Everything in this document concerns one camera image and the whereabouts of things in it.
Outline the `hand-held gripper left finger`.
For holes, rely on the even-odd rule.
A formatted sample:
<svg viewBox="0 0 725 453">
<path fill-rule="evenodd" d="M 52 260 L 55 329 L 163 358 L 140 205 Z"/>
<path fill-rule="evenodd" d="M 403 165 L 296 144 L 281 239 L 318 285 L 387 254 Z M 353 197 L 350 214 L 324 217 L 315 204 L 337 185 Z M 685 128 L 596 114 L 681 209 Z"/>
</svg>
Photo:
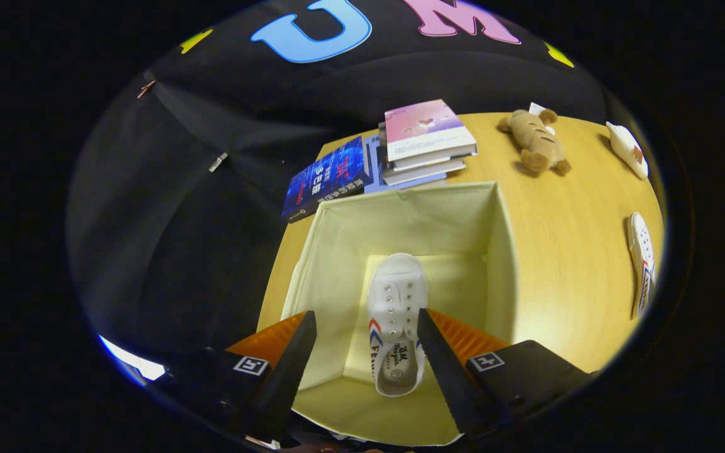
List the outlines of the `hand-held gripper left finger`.
<svg viewBox="0 0 725 453">
<path fill-rule="evenodd" d="M 317 340 L 307 310 L 224 349 L 203 348 L 161 378 L 161 394 L 210 427 L 240 439 L 284 436 Z"/>
</svg>

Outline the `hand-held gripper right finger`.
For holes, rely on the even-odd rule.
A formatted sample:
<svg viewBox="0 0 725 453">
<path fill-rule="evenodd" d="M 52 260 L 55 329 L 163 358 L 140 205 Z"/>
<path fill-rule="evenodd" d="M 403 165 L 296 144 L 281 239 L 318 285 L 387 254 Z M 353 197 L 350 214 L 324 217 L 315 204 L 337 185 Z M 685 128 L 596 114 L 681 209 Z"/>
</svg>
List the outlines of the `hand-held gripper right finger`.
<svg viewBox="0 0 725 453">
<path fill-rule="evenodd" d="M 469 437 L 514 427 L 593 381 L 532 339 L 508 344 L 432 309 L 418 335 L 458 430 Z"/>
</svg>

